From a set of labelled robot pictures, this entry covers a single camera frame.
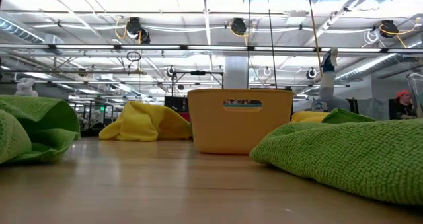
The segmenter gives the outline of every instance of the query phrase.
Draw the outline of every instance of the yellow towel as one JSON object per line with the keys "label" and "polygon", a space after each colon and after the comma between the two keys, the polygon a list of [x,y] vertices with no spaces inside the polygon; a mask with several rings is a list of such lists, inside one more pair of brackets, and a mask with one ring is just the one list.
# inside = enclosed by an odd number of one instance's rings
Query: yellow towel
{"label": "yellow towel", "polygon": [[296,122],[322,122],[329,113],[328,112],[309,112],[300,111],[292,115],[291,123]]}
{"label": "yellow towel", "polygon": [[100,132],[100,139],[119,141],[157,141],[188,139],[191,125],[164,106],[127,102],[118,119]]}

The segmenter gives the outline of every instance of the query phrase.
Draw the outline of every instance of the wooden table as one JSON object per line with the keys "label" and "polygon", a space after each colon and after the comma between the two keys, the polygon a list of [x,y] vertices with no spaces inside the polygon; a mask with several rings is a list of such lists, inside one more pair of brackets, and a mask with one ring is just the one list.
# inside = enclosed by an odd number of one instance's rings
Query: wooden table
{"label": "wooden table", "polygon": [[61,163],[0,168],[0,223],[423,223],[190,141],[75,142]]}

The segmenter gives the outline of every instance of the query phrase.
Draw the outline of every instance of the white column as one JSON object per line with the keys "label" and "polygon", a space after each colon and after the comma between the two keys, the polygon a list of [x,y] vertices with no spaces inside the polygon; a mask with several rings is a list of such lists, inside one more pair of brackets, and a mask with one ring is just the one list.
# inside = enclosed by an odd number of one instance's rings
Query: white column
{"label": "white column", "polygon": [[228,56],[225,58],[225,89],[247,89],[249,85],[248,58]]}

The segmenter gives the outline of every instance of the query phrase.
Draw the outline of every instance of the orange plastic basket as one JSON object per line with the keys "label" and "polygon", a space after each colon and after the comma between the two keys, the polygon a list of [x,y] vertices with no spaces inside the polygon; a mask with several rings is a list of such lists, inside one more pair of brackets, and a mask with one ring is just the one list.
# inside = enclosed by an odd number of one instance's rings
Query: orange plastic basket
{"label": "orange plastic basket", "polygon": [[[225,104],[255,100],[257,105]],[[198,89],[188,92],[194,146],[203,153],[247,155],[272,130],[290,120],[293,92]]]}

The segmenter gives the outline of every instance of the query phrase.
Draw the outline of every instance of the ceiling light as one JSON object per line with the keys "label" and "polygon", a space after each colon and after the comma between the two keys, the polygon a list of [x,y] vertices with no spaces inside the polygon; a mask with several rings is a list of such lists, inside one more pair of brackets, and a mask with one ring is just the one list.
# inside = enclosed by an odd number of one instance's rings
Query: ceiling light
{"label": "ceiling light", "polygon": [[7,49],[19,49],[19,48],[30,48],[30,49],[48,49],[48,45],[43,44],[0,44],[0,48]]}
{"label": "ceiling light", "polygon": [[109,85],[115,85],[120,84],[119,81],[89,81],[89,84],[109,84]]}
{"label": "ceiling light", "polygon": [[113,49],[113,45],[56,45],[57,49]]}
{"label": "ceiling light", "polygon": [[275,46],[272,48],[271,46],[256,46],[254,50],[256,51],[275,50],[275,51],[285,51],[285,52],[312,52],[315,50],[315,48],[284,47],[284,46]]}
{"label": "ceiling light", "polygon": [[122,49],[132,49],[132,50],[178,50],[180,46],[160,46],[160,45],[125,45],[122,46]]}
{"label": "ceiling light", "polygon": [[89,94],[96,94],[98,91],[90,90],[90,89],[79,89],[82,93],[89,93]]}
{"label": "ceiling light", "polygon": [[72,84],[72,83],[84,83],[84,81],[52,81],[52,83]]}
{"label": "ceiling light", "polygon": [[[331,48],[322,48],[322,52],[328,52]],[[338,48],[338,52],[380,52],[381,48]]]}
{"label": "ceiling light", "polygon": [[189,50],[247,50],[246,46],[188,46]]}
{"label": "ceiling light", "polygon": [[30,75],[32,77],[37,77],[37,78],[40,78],[40,79],[49,79],[50,78],[50,76],[43,74],[43,73],[26,72],[24,74]]}
{"label": "ceiling light", "polygon": [[73,89],[72,87],[68,86],[68,85],[62,85],[62,84],[58,84],[59,86],[65,88],[65,89]]}
{"label": "ceiling light", "polygon": [[389,49],[388,53],[423,53],[423,49]]}

